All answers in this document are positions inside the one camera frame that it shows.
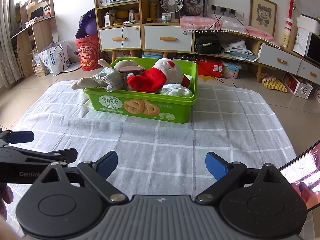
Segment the person's right hand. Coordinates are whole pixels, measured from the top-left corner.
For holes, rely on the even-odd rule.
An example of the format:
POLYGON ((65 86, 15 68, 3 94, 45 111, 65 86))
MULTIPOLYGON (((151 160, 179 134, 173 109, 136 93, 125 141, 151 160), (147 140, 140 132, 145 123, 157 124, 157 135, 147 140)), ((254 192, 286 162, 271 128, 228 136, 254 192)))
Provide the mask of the person's right hand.
POLYGON ((299 183, 300 196, 305 204, 314 196, 314 192, 303 181, 299 183))

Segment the person's left hand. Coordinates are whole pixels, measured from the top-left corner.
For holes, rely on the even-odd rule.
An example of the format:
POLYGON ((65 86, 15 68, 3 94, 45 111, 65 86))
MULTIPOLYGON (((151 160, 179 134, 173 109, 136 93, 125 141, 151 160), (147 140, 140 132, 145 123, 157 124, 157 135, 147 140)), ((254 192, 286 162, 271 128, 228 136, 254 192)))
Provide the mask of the person's left hand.
POLYGON ((0 213, 4 220, 7 220, 7 208, 5 204, 11 204, 14 200, 14 194, 10 187, 5 185, 0 191, 0 213))

